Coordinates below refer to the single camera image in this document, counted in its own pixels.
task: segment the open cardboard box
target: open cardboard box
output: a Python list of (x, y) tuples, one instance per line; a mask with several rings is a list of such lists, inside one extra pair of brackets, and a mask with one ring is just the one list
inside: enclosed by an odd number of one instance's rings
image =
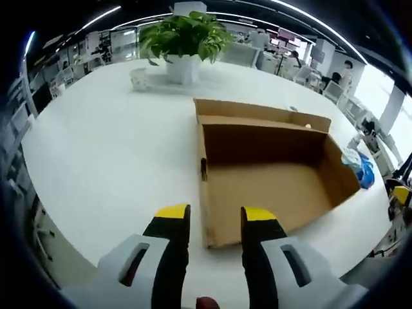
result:
[(328, 134), (330, 119), (235, 102), (194, 103), (206, 247), (240, 242), (242, 206), (268, 209), (290, 231), (360, 189)]

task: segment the white table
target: white table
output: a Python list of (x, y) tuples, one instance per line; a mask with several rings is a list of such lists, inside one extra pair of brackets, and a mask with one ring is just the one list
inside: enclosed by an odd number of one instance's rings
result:
[[(166, 205), (192, 205), (190, 263), (183, 305), (197, 296), (222, 308), (248, 308), (240, 246), (201, 245), (196, 118), (193, 97), (233, 100), (332, 119), (330, 134), (344, 147), (355, 129), (329, 100), (298, 84), (258, 70), (202, 64), (191, 88), (132, 92), (129, 72), (146, 60), (104, 66), (56, 98), (23, 140), (28, 171), (46, 211), (67, 240), (91, 263), (133, 233), (142, 233)], [(371, 157), (363, 142), (360, 148)], [(379, 170), (375, 185), (360, 190), (322, 218), (295, 231), (342, 276), (387, 233), (388, 198)]]

